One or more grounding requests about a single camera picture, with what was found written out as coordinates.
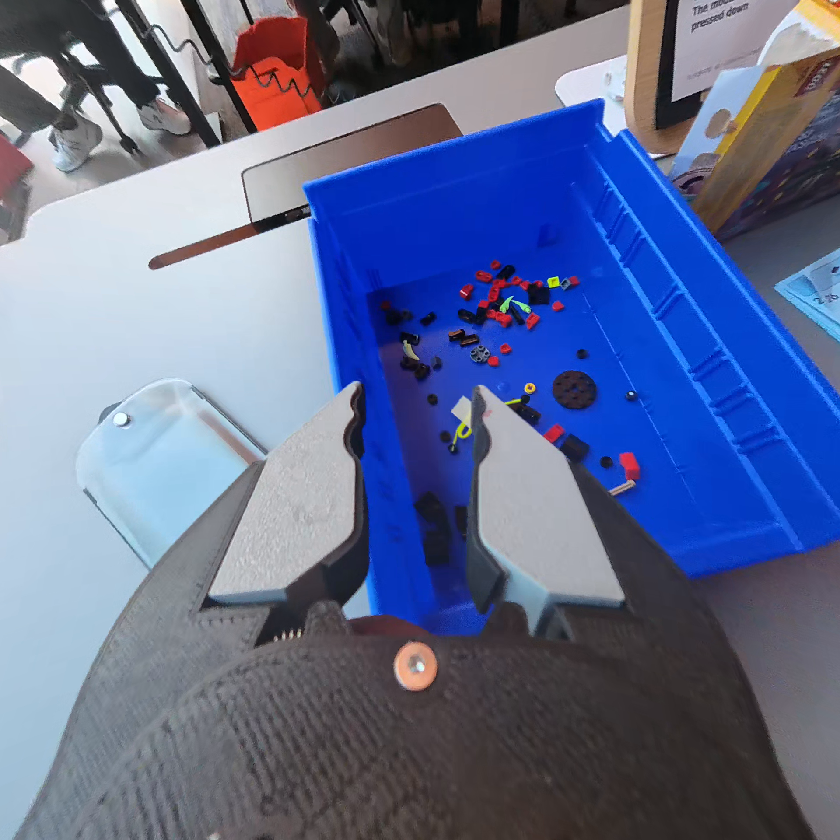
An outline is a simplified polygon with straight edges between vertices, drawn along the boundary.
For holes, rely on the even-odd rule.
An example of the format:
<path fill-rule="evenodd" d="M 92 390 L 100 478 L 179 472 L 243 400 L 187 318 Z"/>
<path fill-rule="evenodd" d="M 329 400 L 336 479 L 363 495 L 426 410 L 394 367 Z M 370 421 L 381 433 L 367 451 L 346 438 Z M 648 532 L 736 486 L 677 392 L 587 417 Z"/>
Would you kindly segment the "black round lego plate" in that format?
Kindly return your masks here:
<path fill-rule="evenodd" d="M 595 402 L 597 385 L 587 373 L 575 370 L 563 371 L 553 380 L 552 395 L 562 407 L 581 411 Z"/>

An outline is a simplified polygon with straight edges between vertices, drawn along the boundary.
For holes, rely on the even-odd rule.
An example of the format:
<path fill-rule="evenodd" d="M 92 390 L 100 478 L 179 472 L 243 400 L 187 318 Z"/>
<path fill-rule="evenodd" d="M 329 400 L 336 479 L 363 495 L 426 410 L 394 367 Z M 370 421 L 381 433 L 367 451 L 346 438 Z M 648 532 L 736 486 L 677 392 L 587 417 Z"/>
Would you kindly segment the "blue plastic bin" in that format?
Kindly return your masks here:
<path fill-rule="evenodd" d="M 580 464 L 604 488 L 641 469 L 620 501 L 692 578 L 803 553 L 838 540 L 838 394 L 699 219 L 628 134 L 611 136 L 598 101 L 474 133 L 305 185 L 310 236 L 337 389 L 361 382 L 362 468 L 370 515 L 367 590 L 374 613 L 433 632 L 484 623 L 468 594 L 454 507 L 466 505 L 472 437 L 451 455 L 461 396 L 485 385 L 502 401 L 537 392 L 540 434 L 562 425 L 589 446 Z M 447 342 L 466 327 L 490 263 L 552 289 L 528 330 L 488 322 L 492 369 Z M 474 283 L 471 302 L 459 289 Z M 399 329 L 378 309 L 412 311 L 423 382 L 399 367 Z M 418 320 L 435 311 L 425 328 Z M 597 385 L 575 411 L 552 395 L 563 371 Z M 414 502 L 447 508 L 451 562 L 431 569 Z"/>

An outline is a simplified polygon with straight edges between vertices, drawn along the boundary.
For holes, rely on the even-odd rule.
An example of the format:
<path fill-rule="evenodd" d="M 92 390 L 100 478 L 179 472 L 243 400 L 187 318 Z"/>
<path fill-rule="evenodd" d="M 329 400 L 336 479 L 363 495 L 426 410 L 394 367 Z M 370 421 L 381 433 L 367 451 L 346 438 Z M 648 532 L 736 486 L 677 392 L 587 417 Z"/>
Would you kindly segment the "orange bin on floor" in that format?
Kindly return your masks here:
<path fill-rule="evenodd" d="M 322 110 L 322 63 L 304 17 L 256 20 L 237 39 L 231 78 L 258 131 Z"/>

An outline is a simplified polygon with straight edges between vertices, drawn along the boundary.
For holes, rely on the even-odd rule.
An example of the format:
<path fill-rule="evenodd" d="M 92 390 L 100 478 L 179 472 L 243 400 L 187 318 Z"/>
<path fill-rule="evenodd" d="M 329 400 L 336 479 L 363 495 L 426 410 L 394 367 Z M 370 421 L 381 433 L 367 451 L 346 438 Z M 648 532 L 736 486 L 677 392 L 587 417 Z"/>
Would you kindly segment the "clear plastic desk plate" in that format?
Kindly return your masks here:
<path fill-rule="evenodd" d="M 189 381 L 155 381 L 105 409 L 76 457 L 79 488 L 143 567 L 267 450 Z"/>

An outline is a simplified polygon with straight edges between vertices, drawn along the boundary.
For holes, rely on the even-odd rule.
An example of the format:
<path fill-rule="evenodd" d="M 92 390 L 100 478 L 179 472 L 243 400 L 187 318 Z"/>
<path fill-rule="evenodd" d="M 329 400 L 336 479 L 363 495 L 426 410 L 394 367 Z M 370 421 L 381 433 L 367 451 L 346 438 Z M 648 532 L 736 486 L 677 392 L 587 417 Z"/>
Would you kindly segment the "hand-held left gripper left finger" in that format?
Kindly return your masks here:
<path fill-rule="evenodd" d="M 226 605 L 346 604 L 368 574 L 364 386 L 352 382 L 267 456 L 209 589 Z"/>

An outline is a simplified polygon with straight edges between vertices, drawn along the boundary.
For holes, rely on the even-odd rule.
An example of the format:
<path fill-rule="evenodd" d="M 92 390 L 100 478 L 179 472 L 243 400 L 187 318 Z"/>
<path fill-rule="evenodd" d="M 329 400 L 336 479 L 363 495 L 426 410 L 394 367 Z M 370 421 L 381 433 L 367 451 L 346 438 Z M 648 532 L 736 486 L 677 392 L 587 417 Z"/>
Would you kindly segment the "purple and yellow lego box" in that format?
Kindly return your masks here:
<path fill-rule="evenodd" d="M 839 192 L 839 2 L 799 2 L 755 67 L 725 70 L 670 180 L 723 242 Z"/>

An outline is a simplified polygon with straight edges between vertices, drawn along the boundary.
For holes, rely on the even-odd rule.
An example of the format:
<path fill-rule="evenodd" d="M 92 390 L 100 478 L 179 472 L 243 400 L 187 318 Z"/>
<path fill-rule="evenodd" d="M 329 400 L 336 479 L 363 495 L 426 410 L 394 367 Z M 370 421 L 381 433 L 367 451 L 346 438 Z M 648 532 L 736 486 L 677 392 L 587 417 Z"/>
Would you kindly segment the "red object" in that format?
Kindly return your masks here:
<path fill-rule="evenodd" d="M 1 245 L 19 239 L 28 211 L 33 170 L 29 158 L 1 134 Z"/>

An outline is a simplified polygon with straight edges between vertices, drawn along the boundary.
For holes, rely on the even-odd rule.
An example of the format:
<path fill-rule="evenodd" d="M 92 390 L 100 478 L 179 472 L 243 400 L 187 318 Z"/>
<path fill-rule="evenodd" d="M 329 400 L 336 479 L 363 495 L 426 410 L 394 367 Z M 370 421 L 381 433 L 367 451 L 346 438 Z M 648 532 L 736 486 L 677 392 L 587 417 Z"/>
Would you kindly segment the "small lego pieces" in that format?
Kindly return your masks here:
<path fill-rule="evenodd" d="M 486 365 L 489 368 L 500 367 L 501 358 L 512 353 L 512 347 L 508 341 L 503 341 L 497 349 L 488 347 L 482 341 L 481 335 L 474 330 L 488 322 L 497 323 L 501 328 L 508 329 L 513 323 L 524 326 L 528 330 L 535 328 L 540 322 L 540 316 L 534 311 L 537 306 L 551 306 L 555 312 L 564 309 L 560 300 L 551 299 L 552 289 L 568 290 L 580 285 L 577 276 L 564 279 L 554 276 L 546 281 L 537 280 L 528 282 L 516 274 L 515 266 L 502 265 L 500 261 L 494 260 L 490 263 L 490 271 L 479 270 L 475 274 L 479 283 L 488 284 L 484 291 L 486 294 L 476 303 L 475 310 L 461 308 L 457 311 L 457 319 L 465 327 L 457 327 L 447 332 L 447 342 L 461 349 L 469 351 L 469 359 L 477 365 Z M 458 290 L 458 297 L 462 302 L 471 302 L 476 292 L 474 283 L 465 283 Z M 382 312 L 384 322 L 392 329 L 399 329 L 400 334 L 397 341 L 401 345 L 402 355 L 399 367 L 402 371 L 410 373 L 416 382 L 424 382 L 429 376 L 441 371 L 443 358 L 440 354 L 434 354 L 426 360 L 421 356 L 417 347 L 421 344 L 423 337 L 419 332 L 405 329 L 405 325 L 412 327 L 415 320 L 412 311 L 397 307 L 392 301 L 381 299 L 378 301 L 378 309 Z M 428 328 L 437 320 L 435 311 L 429 311 L 418 320 L 418 323 Z M 534 382 L 526 382 L 522 388 L 522 394 L 503 403 L 525 420 L 532 427 L 538 425 L 540 413 L 531 405 L 531 397 L 537 392 Z M 452 416 L 457 421 L 455 429 L 450 432 L 444 428 L 438 434 L 438 439 L 451 455 L 459 453 L 459 445 L 469 441 L 472 435 L 471 430 L 471 401 L 467 396 L 461 396 L 451 410 Z M 567 434 L 565 428 L 555 423 L 542 433 L 542 436 L 550 444 L 560 444 L 560 451 L 565 454 L 569 461 L 580 463 L 589 452 L 589 446 L 578 437 Z M 641 478 L 641 467 L 637 457 L 633 453 L 624 453 L 618 456 L 618 463 L 624 472 L 623 483 L 610 489 L 612 496 L 620 496 L 635 488 Z M 432 490 L 424 492 L 414 502 L 415 511 L 423 522 L 423 554 L 427 567 L 431 569 L 443 568 L 449 565 L 452 555 L 453 529 L 445 504 Z M 455 529 L 460 538 L 466 540 L 467 536 L 467 507 L 466 505 L 455 505 L 454 518 Z"/>

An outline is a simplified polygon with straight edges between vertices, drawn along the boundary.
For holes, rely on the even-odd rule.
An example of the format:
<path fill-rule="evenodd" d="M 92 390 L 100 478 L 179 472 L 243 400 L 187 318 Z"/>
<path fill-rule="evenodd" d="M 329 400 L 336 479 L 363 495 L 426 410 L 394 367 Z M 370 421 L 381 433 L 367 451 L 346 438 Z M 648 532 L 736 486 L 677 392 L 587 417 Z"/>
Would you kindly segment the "black metal table frame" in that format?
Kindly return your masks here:
<path fill-rule="evenodd" d="M 207 148 L 221 145 L 224 136 L 205 111 L 202 93 L 222 89 L 223 101 L 238 117 L 247 135 L 257 132 L 233 81 L 231 59 L 207 14 L 220 2 L 115 1 L 113 5 L 162 79 L 168 99 L 184 111 L 192 131 Z"/>

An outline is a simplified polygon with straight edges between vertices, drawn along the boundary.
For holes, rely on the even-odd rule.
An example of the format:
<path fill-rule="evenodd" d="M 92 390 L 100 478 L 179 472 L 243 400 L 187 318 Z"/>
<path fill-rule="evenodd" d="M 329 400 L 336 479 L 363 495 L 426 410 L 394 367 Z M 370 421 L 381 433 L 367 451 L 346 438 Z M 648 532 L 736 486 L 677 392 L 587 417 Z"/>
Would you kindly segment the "wooden board with instruction sheet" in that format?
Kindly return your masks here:
<path fill-rule="evenodd" d="M 648 153 L 683 144 L 723 71 L 755 66 L 796 1 L 632 1 L 624 111 Z"/>

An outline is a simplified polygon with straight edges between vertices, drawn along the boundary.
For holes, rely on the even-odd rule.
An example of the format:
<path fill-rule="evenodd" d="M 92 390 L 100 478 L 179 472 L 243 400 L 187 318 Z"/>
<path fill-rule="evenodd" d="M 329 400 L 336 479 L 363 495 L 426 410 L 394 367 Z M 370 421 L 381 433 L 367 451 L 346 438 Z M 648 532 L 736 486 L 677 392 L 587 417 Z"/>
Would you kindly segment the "white round stand base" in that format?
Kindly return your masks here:
<path fill-rule="evenodd" d="M 622 55 L 563 74 L 554 92 L 565 107 L 602 98 L 624 109 L 626 79 L 627 55 Z"/>

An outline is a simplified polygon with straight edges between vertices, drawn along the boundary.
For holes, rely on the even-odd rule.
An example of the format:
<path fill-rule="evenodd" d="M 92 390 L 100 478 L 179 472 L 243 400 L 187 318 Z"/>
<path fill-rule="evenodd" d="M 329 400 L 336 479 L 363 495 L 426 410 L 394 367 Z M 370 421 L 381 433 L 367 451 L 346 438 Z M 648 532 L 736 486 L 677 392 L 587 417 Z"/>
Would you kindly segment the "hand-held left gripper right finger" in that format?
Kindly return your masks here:
<path fill-rule="evenodd" d="M 555 606 L 624 607 L 568 459 L 483 385 L 470 422 L 465 575 L 478 613 L 512 603 L 535 635 Z"/>

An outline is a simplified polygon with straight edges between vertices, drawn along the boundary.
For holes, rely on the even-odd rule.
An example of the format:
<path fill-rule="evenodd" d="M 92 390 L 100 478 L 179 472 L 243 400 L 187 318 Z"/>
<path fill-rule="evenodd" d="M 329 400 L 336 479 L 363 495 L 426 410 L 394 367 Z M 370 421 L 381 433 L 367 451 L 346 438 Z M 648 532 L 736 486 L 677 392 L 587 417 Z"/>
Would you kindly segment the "lego instruction booklet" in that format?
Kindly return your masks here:
<path fill-rule="evenodd" d="M 839 249 L 775 285 L 775 290 L 839 341 Z"/>

